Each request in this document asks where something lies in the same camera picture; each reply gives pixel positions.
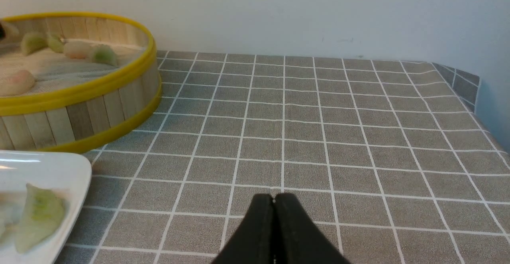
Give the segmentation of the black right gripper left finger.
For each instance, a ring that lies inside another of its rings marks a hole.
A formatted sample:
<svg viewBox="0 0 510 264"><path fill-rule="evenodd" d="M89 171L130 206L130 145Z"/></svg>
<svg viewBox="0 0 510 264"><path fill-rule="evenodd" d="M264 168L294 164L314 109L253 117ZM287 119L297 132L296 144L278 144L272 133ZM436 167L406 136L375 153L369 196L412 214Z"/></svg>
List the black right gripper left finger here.
<svg viewBox="0 0 510 264"><path fill-rule="evenodd" d="M273 264L275 210L270 194L255 194L247 213L213 264Z"/></svg>

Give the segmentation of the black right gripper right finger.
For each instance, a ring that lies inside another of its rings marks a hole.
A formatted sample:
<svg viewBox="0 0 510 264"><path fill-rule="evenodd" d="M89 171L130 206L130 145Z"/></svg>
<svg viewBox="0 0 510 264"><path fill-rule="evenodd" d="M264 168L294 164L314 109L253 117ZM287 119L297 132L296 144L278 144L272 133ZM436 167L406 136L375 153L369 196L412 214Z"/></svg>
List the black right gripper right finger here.
<svg viewBox="0 0 510 264"><path fill-rule="evenodd" d="M276 264L349 264L291 193L276 195Z"/></svg>

